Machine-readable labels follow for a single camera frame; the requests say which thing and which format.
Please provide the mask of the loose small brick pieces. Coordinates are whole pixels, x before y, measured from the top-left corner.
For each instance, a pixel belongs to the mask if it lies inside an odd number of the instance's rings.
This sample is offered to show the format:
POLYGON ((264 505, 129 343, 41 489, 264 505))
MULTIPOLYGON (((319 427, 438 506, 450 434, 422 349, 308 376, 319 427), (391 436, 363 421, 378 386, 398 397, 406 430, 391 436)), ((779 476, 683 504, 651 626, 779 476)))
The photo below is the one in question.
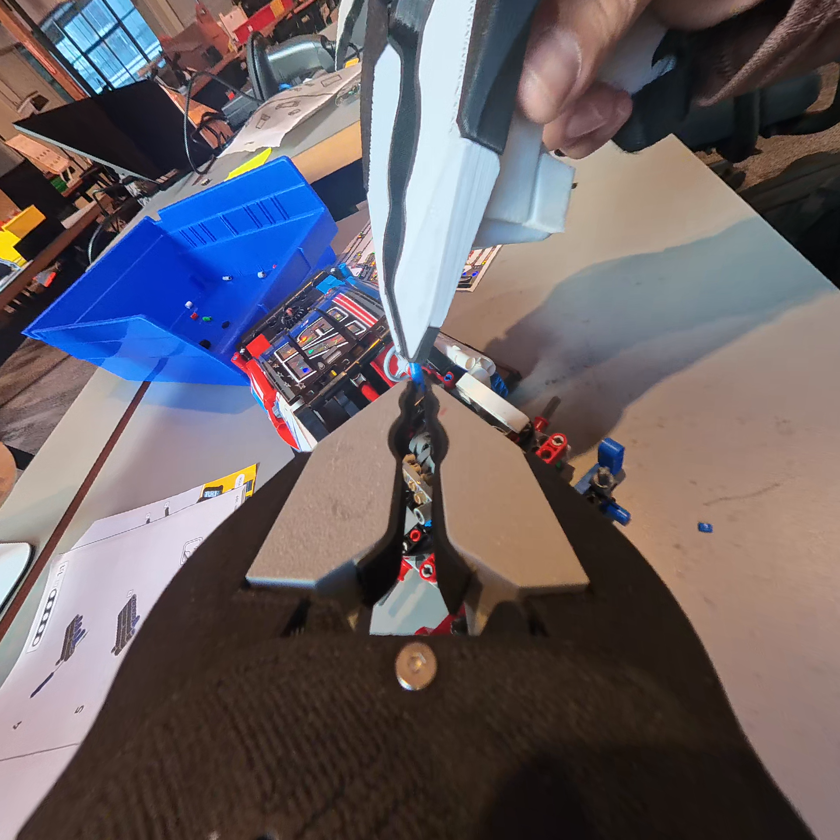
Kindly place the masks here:
POLYGON ((276 278, 277 262, 245 270, 223 268, 212 282, 195 292, 184 307, 189 338, 201 348, 224 355, 266 313, 265 300, 276 278))

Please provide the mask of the tan desk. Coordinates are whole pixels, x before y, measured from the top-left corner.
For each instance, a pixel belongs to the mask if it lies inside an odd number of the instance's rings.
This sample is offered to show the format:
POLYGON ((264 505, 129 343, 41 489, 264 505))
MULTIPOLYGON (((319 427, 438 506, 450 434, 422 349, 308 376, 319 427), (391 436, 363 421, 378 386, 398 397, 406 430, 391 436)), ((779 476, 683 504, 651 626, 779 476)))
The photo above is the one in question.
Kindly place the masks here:
MULTIPOLYGON (((310 183, 356 162, 362 155, 360 108, 361 93, 343 108, 321 112, 289 132, 269 160, 286 156, 310 183)), ((203 184, 221 182, 259 151, 219 156, 203 184)))

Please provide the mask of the black monitor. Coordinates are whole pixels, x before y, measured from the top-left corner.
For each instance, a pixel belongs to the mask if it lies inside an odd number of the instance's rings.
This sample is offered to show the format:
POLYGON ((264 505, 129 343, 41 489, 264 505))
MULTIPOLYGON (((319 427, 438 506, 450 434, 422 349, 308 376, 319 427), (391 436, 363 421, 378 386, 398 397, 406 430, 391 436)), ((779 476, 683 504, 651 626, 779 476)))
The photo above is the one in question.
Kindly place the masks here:
POLYGON ((30 138, 148 181, 190 169, 182 105, 156 80, 37 113, 14 127, 30 138))

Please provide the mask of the person's right hand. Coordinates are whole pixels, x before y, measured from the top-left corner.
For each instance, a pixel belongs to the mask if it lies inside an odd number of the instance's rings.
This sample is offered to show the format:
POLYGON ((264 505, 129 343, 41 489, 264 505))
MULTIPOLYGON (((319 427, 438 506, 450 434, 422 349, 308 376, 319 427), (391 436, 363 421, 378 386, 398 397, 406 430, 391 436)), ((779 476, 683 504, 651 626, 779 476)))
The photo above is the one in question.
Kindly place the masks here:
POLYGON ((518 87, 524 116, 551 151, 580 160, 624 126, 632 96, 598 71, 649 1, 541 2, 518 87))

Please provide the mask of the paper sheet with drawings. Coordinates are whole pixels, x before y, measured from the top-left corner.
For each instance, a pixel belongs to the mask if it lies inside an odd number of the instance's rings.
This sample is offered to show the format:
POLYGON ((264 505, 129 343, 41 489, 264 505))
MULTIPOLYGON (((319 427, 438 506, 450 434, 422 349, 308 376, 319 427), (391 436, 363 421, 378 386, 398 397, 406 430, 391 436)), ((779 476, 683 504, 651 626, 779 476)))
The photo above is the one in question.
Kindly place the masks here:
POLYGON ((278 148, 287 134, 330 109, 341 109, 361 92, 362 63, 305 80, 259 105, 220 156, 278 148))

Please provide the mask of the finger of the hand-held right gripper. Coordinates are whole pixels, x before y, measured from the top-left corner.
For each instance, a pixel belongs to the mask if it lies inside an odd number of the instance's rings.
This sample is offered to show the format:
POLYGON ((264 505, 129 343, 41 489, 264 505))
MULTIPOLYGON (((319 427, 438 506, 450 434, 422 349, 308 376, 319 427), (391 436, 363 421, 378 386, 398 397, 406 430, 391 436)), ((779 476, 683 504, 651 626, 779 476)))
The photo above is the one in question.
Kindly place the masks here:
POLYGON ((564 230, 573 180, 518 105, 501 154, 453 134, 443 154, 392 154, 392 301, 405 359, 427 359, 472 250, 564 230))
POLYGON ((386 267, 385 231, 391 211, 389 168, 393 130, 400 101, 402 61, 392 46, 384 46, 374 59, 364 54, 364 129, 367 153, 367 198, 381 302, 396 351, 406 357, 406 345, 398 325, 396 304, 388 290, 392 270, 386 267))

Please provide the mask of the large paned window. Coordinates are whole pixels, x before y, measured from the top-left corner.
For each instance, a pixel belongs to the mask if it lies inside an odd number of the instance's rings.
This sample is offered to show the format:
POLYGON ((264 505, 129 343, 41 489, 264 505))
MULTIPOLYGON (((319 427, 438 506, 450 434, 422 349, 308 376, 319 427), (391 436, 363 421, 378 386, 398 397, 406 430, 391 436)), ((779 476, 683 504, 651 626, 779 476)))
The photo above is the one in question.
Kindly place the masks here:
POLYGON ((139 81, 163 48, 131 1, 59 3, 38 26, 95 93, 139 81))

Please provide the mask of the open instruction booklet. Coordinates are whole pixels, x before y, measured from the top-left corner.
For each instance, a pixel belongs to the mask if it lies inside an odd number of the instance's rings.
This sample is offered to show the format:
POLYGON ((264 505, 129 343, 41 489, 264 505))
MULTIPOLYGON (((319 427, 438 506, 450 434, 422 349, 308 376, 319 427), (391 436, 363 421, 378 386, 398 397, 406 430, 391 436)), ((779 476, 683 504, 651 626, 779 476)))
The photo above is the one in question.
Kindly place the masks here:
POLYGON ((2 683, 2 794, 71 756, 152 606, 202 542, 256 488, 257 465, 96 520, 51 564, 24 645, 2 683))

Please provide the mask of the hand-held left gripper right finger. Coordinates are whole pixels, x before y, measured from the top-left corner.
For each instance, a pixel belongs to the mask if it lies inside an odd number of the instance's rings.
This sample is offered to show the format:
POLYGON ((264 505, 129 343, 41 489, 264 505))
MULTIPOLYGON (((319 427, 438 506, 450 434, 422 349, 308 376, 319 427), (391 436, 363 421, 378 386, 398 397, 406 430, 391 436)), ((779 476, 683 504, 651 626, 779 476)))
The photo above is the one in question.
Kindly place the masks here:
POLYGON ((590 583, 522 450, 438 385, 425 389, 437 582, 467 632, 494 609, 590 583))

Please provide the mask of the yellow paper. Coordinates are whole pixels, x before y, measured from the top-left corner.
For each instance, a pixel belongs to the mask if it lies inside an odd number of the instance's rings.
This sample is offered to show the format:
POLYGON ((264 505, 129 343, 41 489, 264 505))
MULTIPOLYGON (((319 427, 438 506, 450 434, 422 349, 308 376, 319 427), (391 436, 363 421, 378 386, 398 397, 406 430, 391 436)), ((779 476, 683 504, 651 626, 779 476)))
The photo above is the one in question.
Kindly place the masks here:
POLYGON ((253 154, 244 163, 236 166, 233 170, 231 170, 231 172, 227 174, 225 180, 230 181, 235 177, 238 177, 248 172, 252 172, 253 170, 259 168, 261 165, 264 165, 268 162, 270 156, 272 155, 272 152, 272 148, 265 148, 253 154))

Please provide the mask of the toy brick race car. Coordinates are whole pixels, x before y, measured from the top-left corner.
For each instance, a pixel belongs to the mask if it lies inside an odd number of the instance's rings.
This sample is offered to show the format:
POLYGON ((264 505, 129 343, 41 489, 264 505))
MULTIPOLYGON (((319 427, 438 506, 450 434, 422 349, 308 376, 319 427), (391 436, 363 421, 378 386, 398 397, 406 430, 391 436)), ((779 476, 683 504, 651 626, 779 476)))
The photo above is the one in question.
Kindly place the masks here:
MULTIPOLYGON (((354 419, 383 395, 411 381, 410 364, 400 356, 385 321, 379 293, 373 289, 373 258, 363 263, 356 276, 343 262, 330 271, 319 272, 279 303, 242 337, 232 358, 234 366, 247 374, 253 393, 271 415, 278 434, 296 452, 310 454, 324 447, 321 455, 346 455, 330 467, 328 478, 318 478, 314 500, 320 491, 350 489, 348 500, 339 493, 335 517, 347 508, 350 524, 367 523, 370 502, 378 513, 377 501, 399 501, 397 518, 401 566, 394 582, 371 608, 372 635, 433 635, 455 633, 457 621, 466 611, 446 606, 440 591, 434 557, 434 472, 433 440, 425 418, 422 399, 415 399, 411 420, 403 432, 393 433, 394 446, 402 453, 399 485, 396 456, 388 448, 385 466, 374 468, 372 455, 356 445, 367 431, 367 416, 354 419)), ((434 351, 423 364, 423 372, 435 380, 453 399, 465 406, 519 446, 532 452, 548 466, 572 481, 569 466, 571 448, 560 432, 547 432, 559 397, 555 396, 535 418, 510 402, 510 391, 522 377, 518 371, 498 364, 491 357, 440 332, 434 351)), ((625 478, 624 446, 606 437, 598 445, 597 462, 575 484, 575 490, 609 520, 626 526, 631 515, 620 506, 614 489, 625 478)))

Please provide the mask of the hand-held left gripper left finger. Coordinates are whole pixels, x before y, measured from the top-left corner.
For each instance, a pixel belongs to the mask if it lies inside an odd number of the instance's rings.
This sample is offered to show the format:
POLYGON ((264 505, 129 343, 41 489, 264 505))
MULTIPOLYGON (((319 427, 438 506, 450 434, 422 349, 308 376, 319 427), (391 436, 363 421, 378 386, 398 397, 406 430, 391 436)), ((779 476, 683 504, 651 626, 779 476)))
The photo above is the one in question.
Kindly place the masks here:
POLYGON ((381 395, 311 452, 246 580, 372 607, 396 582, 406 514, 403 457, 415 384, 381 395))

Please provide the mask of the blue plastic bin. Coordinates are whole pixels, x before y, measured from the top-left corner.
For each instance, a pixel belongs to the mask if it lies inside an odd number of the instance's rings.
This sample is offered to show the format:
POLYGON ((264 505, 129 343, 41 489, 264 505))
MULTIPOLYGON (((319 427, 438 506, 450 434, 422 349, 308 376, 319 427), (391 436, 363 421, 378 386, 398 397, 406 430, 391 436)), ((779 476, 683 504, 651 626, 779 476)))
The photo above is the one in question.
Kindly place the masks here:
POLYGON ((331 266, 337 232, 321 197, 281 156, 142 217, 24 334, 127 381, 246 385, 232 362, 238 341, 216 355, 189 338, 188 299, 223 268, 273 260, 261 320, 331 266))

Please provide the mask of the yellow bin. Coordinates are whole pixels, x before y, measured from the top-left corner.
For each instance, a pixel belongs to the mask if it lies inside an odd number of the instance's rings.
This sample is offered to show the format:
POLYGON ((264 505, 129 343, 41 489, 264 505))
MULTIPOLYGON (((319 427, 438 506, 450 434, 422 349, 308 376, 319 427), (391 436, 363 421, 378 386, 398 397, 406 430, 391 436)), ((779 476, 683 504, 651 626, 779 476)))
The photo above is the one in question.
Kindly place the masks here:
POLYGON ((31 205, 3 222, 1 225, 1 260, 18 267, 25 266, 27 260, 18 253, 17 246, 25 236, 45 220, 46 216, 36 206, 31 205))

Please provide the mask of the grey desk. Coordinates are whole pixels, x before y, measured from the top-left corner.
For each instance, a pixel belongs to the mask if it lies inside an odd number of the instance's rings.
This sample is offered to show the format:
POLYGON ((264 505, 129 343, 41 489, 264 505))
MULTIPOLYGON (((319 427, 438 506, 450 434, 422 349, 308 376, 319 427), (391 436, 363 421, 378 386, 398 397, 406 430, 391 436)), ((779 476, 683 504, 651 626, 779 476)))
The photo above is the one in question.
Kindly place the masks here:
POLYGON ((26 543, 34 553, 28 570, 2 608, 2 641, 11 633, 150 385, 148 381, 125 381, 107 371, 97 371, 3 503, 2 542, 26 543))
POLYGON ((77 749, 2 794, 26 838, 838 838, 838 290, 673 137, 574 163, 444 331, 522 375, 614 527, 527 455, 591 578, 475 636, 354 631, 245 581, 309 456, 246 388, 150 385, 66 537, 259 463, 164 589, 77 749), (709 522, 713 533, 697 530, 709 522))

